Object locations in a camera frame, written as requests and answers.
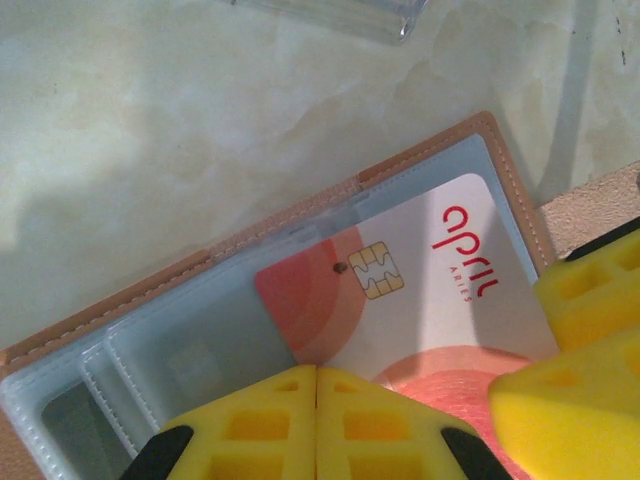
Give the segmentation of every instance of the transparent card slot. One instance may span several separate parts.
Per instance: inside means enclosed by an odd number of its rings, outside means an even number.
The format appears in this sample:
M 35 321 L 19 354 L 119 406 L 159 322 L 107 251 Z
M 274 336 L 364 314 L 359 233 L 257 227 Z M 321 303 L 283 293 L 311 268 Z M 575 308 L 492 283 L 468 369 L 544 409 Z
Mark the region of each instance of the transparent card slot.
M 241 252 L 128 315 L 106 348 L 154 429 L 295 365 L 253 285 L 262 268 L 322 237 L 313 224 Z
M 153 436 L 153 429 L 125 386 L 102 344 L 82 356 L 82 377 L 131 458 Z
M 0 402 L 49 479 L 117 480 L 131 456 L 82 381 L 82 352 L 105 329 L 10 375 Z

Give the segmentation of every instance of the card holder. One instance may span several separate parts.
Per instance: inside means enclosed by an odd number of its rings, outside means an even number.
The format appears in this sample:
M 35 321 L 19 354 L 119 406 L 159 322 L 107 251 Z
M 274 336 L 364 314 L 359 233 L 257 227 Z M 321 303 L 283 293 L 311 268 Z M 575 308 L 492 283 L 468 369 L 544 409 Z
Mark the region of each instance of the card holder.
M 47 478 L 116 479 L 170 418 L 295 364 L 258 271 L 464 173 L 485 180 L 533 282 L 552 253 L 479 114 L 5 352 L 0 404 Z

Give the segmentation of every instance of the marble surface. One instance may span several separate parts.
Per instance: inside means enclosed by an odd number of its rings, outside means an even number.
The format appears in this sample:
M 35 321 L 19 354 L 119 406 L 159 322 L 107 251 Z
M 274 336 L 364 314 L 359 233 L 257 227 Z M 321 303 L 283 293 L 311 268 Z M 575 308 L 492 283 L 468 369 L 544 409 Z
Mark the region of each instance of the marble surface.
M 640 159 L 634 0 L 431 0 L 400 47 L 215 0 L 0 11 L 0 347 L 478 110 L 537 203 Z

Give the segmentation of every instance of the brown leather edge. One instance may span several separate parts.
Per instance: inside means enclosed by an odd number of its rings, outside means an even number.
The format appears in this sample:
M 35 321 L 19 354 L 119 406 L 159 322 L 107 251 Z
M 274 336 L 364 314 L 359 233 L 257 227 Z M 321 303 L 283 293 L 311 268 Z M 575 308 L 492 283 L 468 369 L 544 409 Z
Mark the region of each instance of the brown leather edge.
M 560 257 L 640 215 L 640 161 L 539 209 Z
M 12 345 L 0 354 L 0 379 L 162 295 L 212 265 L 209 252 L 201 250 Z
M 435 137 L 362 171 L 358 179 L 363 188 L 370 188 L 473 134 L 479 134 L 484 139 L 516 224 L 536 271 L 541 274 L 554 261 L 551 242 L 526 194 L 504 137 L 491 113 L 480 112 Z
M 0 409 L 0 478 L 41 480 L 44 475 Z

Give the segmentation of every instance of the clear plastic container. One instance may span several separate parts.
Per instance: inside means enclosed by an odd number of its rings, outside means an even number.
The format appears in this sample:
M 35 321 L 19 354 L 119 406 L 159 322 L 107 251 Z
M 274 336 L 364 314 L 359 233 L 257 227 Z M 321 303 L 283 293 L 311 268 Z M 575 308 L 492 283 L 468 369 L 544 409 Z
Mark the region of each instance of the clear plastic container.
M 428 0 L 242 0 L 378 40 L 400 43 Z

